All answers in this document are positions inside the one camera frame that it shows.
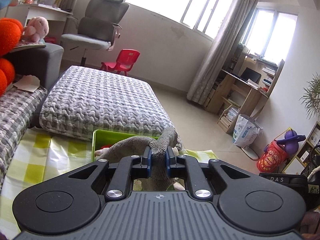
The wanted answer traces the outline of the red white plush toy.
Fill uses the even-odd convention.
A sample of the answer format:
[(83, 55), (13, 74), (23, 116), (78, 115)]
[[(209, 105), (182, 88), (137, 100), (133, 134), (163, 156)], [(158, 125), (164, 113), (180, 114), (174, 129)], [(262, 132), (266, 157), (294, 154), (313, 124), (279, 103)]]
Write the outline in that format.
[(112, 147), (112, 145), (108, 144), (108, 145), (101, 146), (101, 148), (100, 148), (100, 149), (102, 150), (102, 149), (110, 148), (110, 147)]

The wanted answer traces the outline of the red snack bucket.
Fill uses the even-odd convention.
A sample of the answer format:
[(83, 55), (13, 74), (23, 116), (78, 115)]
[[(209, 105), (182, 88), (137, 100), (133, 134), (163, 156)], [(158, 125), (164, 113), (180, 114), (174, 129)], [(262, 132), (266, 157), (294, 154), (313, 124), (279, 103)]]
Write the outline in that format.
[(257, 168), (263, 173), (272, 173), (276, 170), (289, 155), (285, 152), (283, 146), (279, 146), (276, 140), (273, 140), (264, 149), (264, 154), (257, 162)]

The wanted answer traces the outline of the green plastic storage box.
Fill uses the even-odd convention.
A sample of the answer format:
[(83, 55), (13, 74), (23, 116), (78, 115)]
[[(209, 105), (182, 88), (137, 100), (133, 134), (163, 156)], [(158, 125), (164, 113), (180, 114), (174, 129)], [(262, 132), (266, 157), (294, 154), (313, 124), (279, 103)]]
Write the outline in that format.
[[(110, 163), (117, 163), (122, 158), (131, 155), (143, 155), (146, 146), (150, 146), (151, 176), (148, 179), (139, 178), (139, 185), (144, 191), (166, 191), (173, 187), (182, 189), (178, 178), (167, 177), (165, 167), (165, 151), (172, 147), (174, 155), (178, 155), (181, 149), (180, 138), (175, 128), (167, 127), (158, 138), (138, 136), (127, 133), (96, 130), (92, 141), (95, 159), (107, 159)], [(100, 149), (104, 145), (112, 145), (110, 148)]]

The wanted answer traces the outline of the purple toy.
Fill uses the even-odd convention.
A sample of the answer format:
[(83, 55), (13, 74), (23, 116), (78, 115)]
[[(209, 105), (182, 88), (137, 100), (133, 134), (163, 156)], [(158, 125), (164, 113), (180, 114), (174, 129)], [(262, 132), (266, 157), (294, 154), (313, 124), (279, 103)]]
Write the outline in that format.
[(297, 132), (289, 128), (285, 134), (284, 139), (277, 140), (277, 145), (283, 146), (284, 151), (289, 155), (296, 154), (299, 149), (299, 142), (306, 140), (305, 135), (298, 135)]

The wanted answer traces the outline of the white paper shopping bag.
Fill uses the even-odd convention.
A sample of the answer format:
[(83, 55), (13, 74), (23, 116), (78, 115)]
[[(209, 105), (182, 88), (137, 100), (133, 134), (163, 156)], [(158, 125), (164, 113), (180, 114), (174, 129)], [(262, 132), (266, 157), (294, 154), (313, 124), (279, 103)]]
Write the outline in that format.
[(240, 148), (246, 148), (255, 141), (262, 130), (263, 127), (253, 118), (239, 114), (233, 130), (233, 143)]

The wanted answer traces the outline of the grey quilted cushion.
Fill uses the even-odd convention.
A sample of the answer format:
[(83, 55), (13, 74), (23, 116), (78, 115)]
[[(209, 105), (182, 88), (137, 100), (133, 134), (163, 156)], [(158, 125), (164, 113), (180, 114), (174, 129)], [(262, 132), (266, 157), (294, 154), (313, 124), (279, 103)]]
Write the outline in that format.
[(81, 140), (91, 140), (97, 129), (158, 137), (174, 125), (147, 82), (80, 66), (70, 66), (56, 81), (39, 123)]

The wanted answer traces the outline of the green potted plant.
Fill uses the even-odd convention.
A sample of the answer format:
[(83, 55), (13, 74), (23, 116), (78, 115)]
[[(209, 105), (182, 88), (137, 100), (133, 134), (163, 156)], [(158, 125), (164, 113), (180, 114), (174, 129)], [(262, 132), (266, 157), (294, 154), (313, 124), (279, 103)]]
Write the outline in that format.
[(304, 94), (300, 101), (304, 105), (307, 118), (319, 117), (320, 77), (318, 73), (312, 76), (312, 79), (307, 82), (307, 86), (303, 90)]

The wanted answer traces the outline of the wooden desk shelf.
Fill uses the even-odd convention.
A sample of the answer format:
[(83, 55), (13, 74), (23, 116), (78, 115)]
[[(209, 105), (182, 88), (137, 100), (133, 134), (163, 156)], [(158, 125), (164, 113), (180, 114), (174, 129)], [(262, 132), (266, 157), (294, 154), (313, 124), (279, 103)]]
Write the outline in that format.
[(217, 114), (217, 124), (231, 134), (239, 114), (251, 116), (259, 101), (269, 98), (284, 63), (284, 60), (275, 64), (260, 59), (250, 54), (245, 45), (238, 44), (220, 70), (204, 101), (204, 109)]

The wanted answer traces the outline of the red plastic child chair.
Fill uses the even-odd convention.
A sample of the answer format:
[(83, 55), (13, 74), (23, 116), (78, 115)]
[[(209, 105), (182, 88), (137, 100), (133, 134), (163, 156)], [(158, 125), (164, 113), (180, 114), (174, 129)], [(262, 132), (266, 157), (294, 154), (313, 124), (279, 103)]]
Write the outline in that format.
[(137, 62), (140, 52), (134, 49), (122, 49), (115, 62), (102, 62), (100, 70), (106, 72), (123, 72), (125, 76), (131, 71), (133, 65)]

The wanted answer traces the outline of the green checkered plastic tablecloth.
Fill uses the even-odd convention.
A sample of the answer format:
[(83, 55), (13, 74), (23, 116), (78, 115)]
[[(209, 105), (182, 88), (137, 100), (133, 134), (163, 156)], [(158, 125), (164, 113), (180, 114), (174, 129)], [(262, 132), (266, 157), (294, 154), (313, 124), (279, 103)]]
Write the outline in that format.
[(94, 145), (93, 141), (53, 135), (42, 129), (26, 130), (1, 189), (1, 233), (7, 239), (20, 233), (12, 213), (15, 197), (30, 186), (92, 162)]

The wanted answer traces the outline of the grey office chair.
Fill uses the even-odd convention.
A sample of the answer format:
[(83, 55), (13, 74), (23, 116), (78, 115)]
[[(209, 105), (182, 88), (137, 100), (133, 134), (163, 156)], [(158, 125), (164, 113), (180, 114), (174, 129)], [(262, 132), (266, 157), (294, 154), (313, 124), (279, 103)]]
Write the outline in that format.
[(73, 44), (74, 49), (84, 48), (80, 62), (84, 66), (88, 50), (113, 50), (122, 29), (119, 22), (129, 6), (124, 0), (90, 0), (84, 17), (78, 20), (69, 16), (75, 23), (77, 33), (61, 35), (61, 42)]

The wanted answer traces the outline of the grey checkered sofa cover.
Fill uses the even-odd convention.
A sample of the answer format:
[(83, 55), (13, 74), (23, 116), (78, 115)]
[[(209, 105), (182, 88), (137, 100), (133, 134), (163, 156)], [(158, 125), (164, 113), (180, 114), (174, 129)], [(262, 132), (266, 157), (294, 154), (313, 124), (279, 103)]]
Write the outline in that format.
[(14, 151), (47, 90), (39, 87), (34, 92), (12, 87), (1, 96), (1, 180), (4, 179)]

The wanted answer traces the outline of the torn white paper piece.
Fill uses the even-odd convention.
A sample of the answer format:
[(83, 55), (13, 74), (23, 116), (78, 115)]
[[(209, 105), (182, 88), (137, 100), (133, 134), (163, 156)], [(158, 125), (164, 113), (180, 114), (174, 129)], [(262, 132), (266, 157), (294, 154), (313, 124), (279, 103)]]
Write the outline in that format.
[(17, 89), (33, 93), (40, 87), (40, 80), (33, 75), (24, 75), (16, 83), (13, 83), (13, 86)]

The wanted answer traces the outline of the pink octopus plush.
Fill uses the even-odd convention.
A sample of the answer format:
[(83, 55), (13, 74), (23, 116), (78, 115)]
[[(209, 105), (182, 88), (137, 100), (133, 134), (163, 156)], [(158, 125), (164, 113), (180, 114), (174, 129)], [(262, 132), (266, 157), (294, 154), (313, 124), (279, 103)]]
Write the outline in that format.
[(46, 18), (37, 16), (30, 19), (24, 29), (22, 39), (29, 42), (39, 42), (49, 33), (49, 23)]

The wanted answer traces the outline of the grey floral curtain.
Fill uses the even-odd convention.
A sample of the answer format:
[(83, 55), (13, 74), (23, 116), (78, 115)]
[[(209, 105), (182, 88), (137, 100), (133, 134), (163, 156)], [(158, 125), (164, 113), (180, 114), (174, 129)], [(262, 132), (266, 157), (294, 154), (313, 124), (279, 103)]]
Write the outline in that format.
[(232, 46), (236, 44), (240, 31), (246, 29), (258, 2), (259, 0), (232, 0), (221, 28), (188, 90), (189, 101), (204, 104)]

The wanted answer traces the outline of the orange ball plush cushion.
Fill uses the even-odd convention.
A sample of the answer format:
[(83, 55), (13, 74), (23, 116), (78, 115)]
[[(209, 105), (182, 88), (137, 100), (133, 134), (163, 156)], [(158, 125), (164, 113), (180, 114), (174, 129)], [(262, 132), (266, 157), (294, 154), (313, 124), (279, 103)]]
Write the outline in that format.
[(1, 18), (1, 96), (15, 78), (12, 63), (3, 56), (11, 52), (18, 44), (23, 33), (20, 21), (13, 18)]

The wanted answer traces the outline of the white bookshelf desk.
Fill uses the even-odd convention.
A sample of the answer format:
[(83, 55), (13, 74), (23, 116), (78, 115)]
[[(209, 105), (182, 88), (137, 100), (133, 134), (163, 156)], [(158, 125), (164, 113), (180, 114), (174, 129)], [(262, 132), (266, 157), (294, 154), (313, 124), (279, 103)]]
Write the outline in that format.
[(65, 29), (67, 16), (70, 12), (44, 4), (19, 4), (15, 7), (6, 7), (1, 10), (1, 18), (15, 18), (23, 26), (26, 26), (31, 18), (36, 16), (44, 17), (49, 23), (49, 38), (54, 38), (55, 43), (60, 43), (61, 35)]

